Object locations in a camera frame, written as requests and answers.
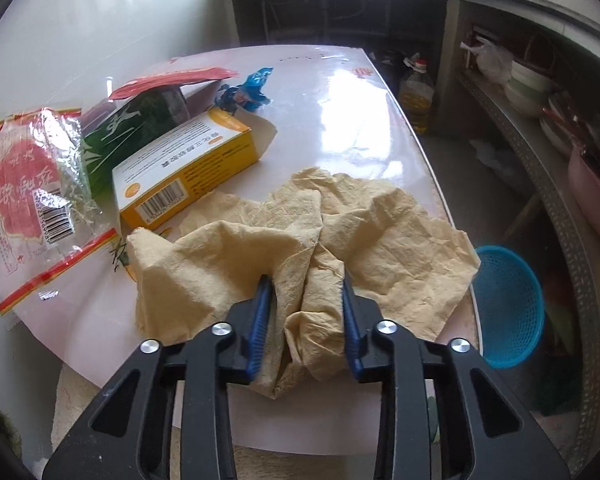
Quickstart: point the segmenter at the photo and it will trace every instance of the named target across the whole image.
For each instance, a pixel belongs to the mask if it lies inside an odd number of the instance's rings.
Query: plastic bottle of cooking oil
[[[433,81],[427,74],[427,62],[424,59],[405,59],[404,62],[411,66],[412,70],[400,80],[398,102],[414,131],[417,134],[425,134],[431,115]]]

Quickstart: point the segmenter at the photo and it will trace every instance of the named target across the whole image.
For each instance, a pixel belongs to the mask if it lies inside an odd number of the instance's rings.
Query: crumpled paper
[[[209,193],[180,231],[174,243],[145,229],[128,237],[138,328],[165,344],[186,340],[272,276],[276,305],[252,384],[271,397],[307,373],[324,380],[346,367],[345,266],[356,294],[434,340],[480,264],[464,232],[404,190],[318,168],[294,174],[263,203]]]

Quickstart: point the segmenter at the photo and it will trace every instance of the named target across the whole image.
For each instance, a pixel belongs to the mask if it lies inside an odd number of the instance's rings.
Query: blue mesh basket
[[[476,249],[474,278],[484,358],[494,368],[511,368],[534,350],[544,326],[544,301],[536,275],[516,253],[497,246]]]

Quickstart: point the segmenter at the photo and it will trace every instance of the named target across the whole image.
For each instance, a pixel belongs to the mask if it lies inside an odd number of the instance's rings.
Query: silver screw
[[[228,323],[216,323],[211,327],[211,332],[214,335],[227,335],[231,333],[231,325]]]
[[[453,339],[451,343],[449,343],[449,346],[451,346],[452,350],[460,352],[461,354],[468,352],[469,348],[471,348],[469,342],[466,339],[462,339],[461,337],[456,337],[455,339]]]
[[[142,341],[140,343],[140,351],[143,354],[152,354],[158,351],[160,348],[160,343],[158,343],[155,339],[147,339],[146,341]]]
[[[383,319],[376,325],[376,328],[378,329],[378,332],[382,332],[383,334],[392,334],[398,330],[398,326],[388,319]]]

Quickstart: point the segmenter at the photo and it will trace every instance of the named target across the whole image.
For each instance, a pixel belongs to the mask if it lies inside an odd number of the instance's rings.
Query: barcode label
[[[71,203],[62,196],[59,189],[36,189],[33,198],[42,235],[48,246],[54,246],[75,233],[70,213]]]
[[[142,202],[136,211],[146,224],[151,224],[188,197],[178,178]]]

